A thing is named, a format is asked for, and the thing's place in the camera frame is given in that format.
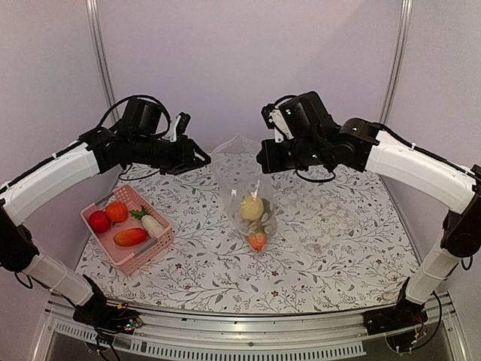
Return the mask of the clear zip top bag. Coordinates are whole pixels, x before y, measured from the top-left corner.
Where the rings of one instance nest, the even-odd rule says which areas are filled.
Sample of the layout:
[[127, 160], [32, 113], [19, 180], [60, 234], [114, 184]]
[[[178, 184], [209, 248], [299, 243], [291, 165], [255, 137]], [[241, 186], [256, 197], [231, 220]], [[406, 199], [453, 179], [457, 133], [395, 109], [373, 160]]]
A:
[[[309, 184], [294, 172], [269, 176], [256, 162], [260, 144], [236, 135], [211, 154], [210, 170], [219, 185], [228, 218], [242, 236], [264, 232], [268, 242], [286, 239], [303, 257], [315, 259], [328, 245], [354, 230], [358, 218], [318, 184]], [[271, 218], [243, 220], [239, 207], [244, 197], [258, 195], [274, 206]]]

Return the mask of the orange green papaya toy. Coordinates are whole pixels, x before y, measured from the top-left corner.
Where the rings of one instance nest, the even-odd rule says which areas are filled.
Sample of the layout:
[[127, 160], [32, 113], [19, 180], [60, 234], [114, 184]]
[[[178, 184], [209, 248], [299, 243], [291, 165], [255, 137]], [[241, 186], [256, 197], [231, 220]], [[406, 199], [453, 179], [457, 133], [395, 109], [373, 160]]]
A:
[[247, 236], [247, 243], [253, 250], [261, 252], [268, 243], [268, 237], [264, 232], [256, 232]]

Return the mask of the white garlic toy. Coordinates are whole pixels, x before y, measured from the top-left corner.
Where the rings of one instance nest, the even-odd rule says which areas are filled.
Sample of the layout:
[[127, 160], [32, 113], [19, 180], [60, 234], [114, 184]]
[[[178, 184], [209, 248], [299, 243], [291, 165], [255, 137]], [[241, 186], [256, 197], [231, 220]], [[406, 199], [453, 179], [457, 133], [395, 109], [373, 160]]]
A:
[[140, 210], [130, 210], [129, 213], [136, 220], [140, 220], [143, 228], [151, 238], [159, 238], [162, 235], [164, 227], [156, 218], [147, 213], [144, 206], [142, 206]]

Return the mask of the orange red mango toy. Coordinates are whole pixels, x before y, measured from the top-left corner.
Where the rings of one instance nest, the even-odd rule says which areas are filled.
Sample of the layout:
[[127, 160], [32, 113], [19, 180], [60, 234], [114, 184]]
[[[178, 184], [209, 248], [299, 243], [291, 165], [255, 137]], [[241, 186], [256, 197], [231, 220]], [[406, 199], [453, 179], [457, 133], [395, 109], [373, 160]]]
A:
[[147, 240], [148, 233], [142, 228], [131, 228], [121, 231], [113, 237], [113, 241], [120, 247], [134, 247]]

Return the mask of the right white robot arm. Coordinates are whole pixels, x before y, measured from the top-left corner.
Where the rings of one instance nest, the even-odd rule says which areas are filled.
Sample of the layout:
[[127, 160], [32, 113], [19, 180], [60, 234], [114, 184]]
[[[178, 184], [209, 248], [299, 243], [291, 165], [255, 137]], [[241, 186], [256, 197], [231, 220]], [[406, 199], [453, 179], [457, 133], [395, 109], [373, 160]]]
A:
[[402, 285], [393, 306], [363, 315], [368, 334], [424, 323], [425, 303], [456, 266], [480, 249], [480, 167], [462, 167], [405, 141], [381, 123], [360, 118], [334, 122], [319, 95], [284, 96], [262, 108], [275, 137], [262, 141], [256, 159], [265, 174], [338, 165], [400, 181], [448, 208], [442, 236]]

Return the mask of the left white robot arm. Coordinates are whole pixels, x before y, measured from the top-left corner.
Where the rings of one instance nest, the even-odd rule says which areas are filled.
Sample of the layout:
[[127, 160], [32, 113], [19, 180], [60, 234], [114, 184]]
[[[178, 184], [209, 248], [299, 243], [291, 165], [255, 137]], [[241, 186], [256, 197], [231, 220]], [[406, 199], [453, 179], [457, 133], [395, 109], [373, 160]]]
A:
[[87, 276], [46, 256], [34, 245], [25, 221], [76, 184], [118, 165], [140, 164], [178, 175], [210, 164], [210, 157], [186, 134], [190, 116], [172, 120], [165, 106], [148, 95], [127, 96], [123, 115], [111, 127], [104, 117], [65, 149], [1, 187], [1, 266], [62, 295], [74, 319], [101, 329], [124, 330], [136, 311], [121, 312]]

